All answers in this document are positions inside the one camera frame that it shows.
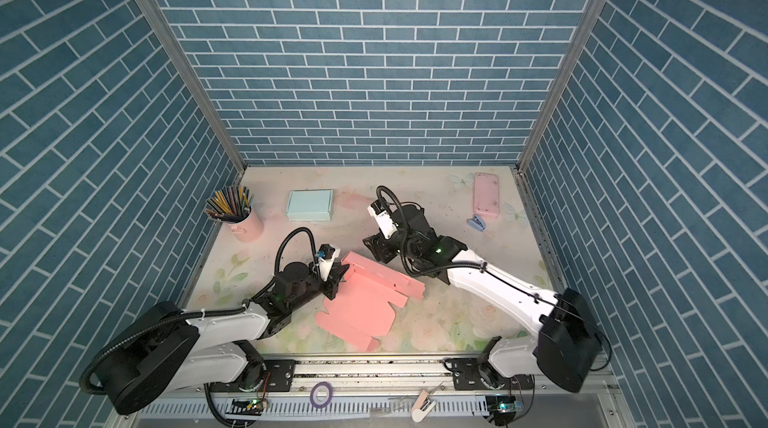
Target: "brick wall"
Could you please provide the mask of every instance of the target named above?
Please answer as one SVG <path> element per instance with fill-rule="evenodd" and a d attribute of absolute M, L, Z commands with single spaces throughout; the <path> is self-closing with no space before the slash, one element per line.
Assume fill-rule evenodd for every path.
<path fill-rule="evenodd" d="M 586 0 L 158 0 L 257 164 L 513 164 Z"/>
<path fill-rule="evenodd" d="M 768 426 L 768 0 L 608 0 L 531 165 L 640 426 Z"/>
<path fill-rule="evenodd" d="M 105 422 L 84 364 L 178 299 L 232 177 L 132 0 L 0 0 L 0 426 Z"/>

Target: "black motor housing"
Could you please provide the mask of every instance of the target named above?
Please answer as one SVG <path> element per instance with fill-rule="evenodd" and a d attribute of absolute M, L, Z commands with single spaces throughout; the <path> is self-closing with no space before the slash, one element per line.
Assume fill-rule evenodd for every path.
<path fill-rule="evenodd" d="M 533 354 L 552 382 L 578 393 L 600 351 L 598 330 L 586 300 L 577 291 L 566 288 L 557 306 L 544 319 Z"/>
<path fill-rule="evenodd" d="M 180 310 L 174 303 L 158 303 L 112 342 L 178 313 Z M 140 337 L 107 356 L 96 367 L 95 373 L 115 411 L 121 415 L 132 414 L 162 394 L 199 337 L 196 327 L 179 322 Z"/>

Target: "tape roll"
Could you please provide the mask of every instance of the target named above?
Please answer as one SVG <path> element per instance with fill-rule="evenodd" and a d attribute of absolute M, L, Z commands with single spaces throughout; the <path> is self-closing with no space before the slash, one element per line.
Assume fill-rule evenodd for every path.
<path fill-rule="evenodd" d="M 314 385 L 310 392 L 310 403 L 312 406 L 321 410 L 331 403 L 333 398 L 333 388 L 331 384 L 326 381 L 321 381 L 317 385 Z"/>

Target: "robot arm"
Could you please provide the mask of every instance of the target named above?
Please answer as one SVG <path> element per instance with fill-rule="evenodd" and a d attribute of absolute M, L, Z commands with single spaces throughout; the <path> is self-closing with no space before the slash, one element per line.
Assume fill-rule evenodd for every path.
<path fill-rule="evenodd" d="M 394 203 L 385 201 L 382 193 Z M 579 293 L 566 289 L 560 294 L 526 283 L 488 263 L 461 241 L 438 236 L 423 208 L 400 203 L 386 187 L 377 188 L 376 195 L 368 211 L 379 233 L 363 243 L 377 261 L 388 263 L 399 254 L 410 276 L 437 277 L 466 289 L 519 320 L 532 335 L 494 342 L 487 353 L 490 384 L 498 374 L 509 378 L 538 367 L 563 389 L 572 393 L 581 389 L 600 351 L 600 334 Z M 395 211 L 389 209 L 393 204 Z"/>
<path fill-rule="evenodd" d="M 283 248 L 299 232 L 310 238 L 312 263 L 280 269 Z M 251 391 L 264 381 L 264 359 L 250 343 L 271 337 L 296 309 L 319 294 L 333 299 L 348 265 L 330 244 L 315 249 L 312 232 L 294 230 L 277 251 L 274 278 L 240 308 L 179 309 L 170 301 L 150 308 L 110 341 L 80 379 L 87 394 L 108 395 L 116 411 L 131 414 L 165 391 L 223 382 Z M 100 386 L 91 383 L 95 374 Z"/>

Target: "pink pencil cup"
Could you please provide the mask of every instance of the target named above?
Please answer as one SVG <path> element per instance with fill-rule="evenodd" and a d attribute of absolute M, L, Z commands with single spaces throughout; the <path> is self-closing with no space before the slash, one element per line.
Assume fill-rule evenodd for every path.
<path fill-rule="evenodd" d="M 255 210 L 251 210 L 248 217 L 239 223 L 231 224 L 230 231 L 238 241 L 252 243 L 261 238 L 264 232 L 264 223 L 259 219 Z"/>

